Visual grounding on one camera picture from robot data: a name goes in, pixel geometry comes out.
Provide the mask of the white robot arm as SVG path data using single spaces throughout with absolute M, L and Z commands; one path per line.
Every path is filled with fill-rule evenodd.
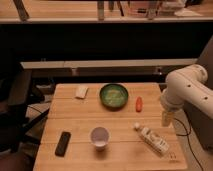
M 159 97 L 164 127 L 170 125 L 174 113 L 183 107 L 185 101 L 213 119 L 213 90 L 204 85 L 207 79 L 207 70 L 198 64 L 174 70 L 166 76 L 167 87 Z

